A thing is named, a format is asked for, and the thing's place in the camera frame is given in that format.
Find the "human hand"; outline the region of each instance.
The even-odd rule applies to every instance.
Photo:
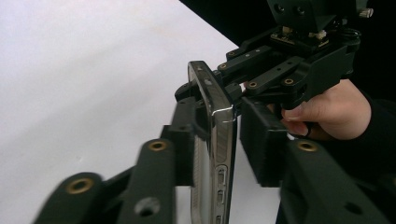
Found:
[[[307,135],[305,121],[314,122],[307,136],[316,140],[349,140],[367,129],[371,107],[364,95],[349,79],[292,110],[282,109],[282,123],[290,133]]]

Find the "screw hole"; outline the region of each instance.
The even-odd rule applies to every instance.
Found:
[[[93,181],[89,178],[81,178],[72,181],[67,185],[66,191],[69,194],[80,194],[89,190],[93,186]]]
[[[166,143],[161,141],[152,142],[148,145],[148,148],[153,151],[161,151],[166,149]]]
[[[160,201],[156,198],[148,197],[140,200],[134,211],[141,217],[151,217],[160,211]]]
[[[281,14],[283,12],[285,12],[285,8],[282,7],[280,4],[275,4],[274,5],[274,9],[277,13]]]
[[[308,142],[300,142],[298,144],[298,148],[304,151],[316,151],[318,148],[315,145],[312,145]]]
[[[257,87],[257,82],[250,82],[249,84],[249,87]]]

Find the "white backdrop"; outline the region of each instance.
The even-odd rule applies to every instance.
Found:
[[[169,124],[187,63],[236,46],[177,0],[0,2],[0,223],[35,220],[70,175],[108,179]],[[274,223],[238,142],[231,224]],[[177,188],[190,223],[190,190]]]

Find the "finger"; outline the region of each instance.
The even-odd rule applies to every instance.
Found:
[[[297,135],[305,138],[311,138],[315,140],[328,141],[333,140],[328,133],[326,133],[320,125],[317,123],[313,123],[310,127],[310,131],[308,131],[308,127],[306,123],[301,121],[287,121],[282,119],[281,122],[285,125],[285,127],[289,130],[289,133],[292,135]]]
[[[331,104],[325,95],[318,95],[292,110],[282,110],[282,116],[289,121],[320,122],[332,117]]]

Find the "silver phone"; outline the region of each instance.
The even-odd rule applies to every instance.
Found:
[[[189,82],[205,103],[209,137],[195,139],[193,224],[228,224],[236,142],[235,107],[205,62],[189,62]]]

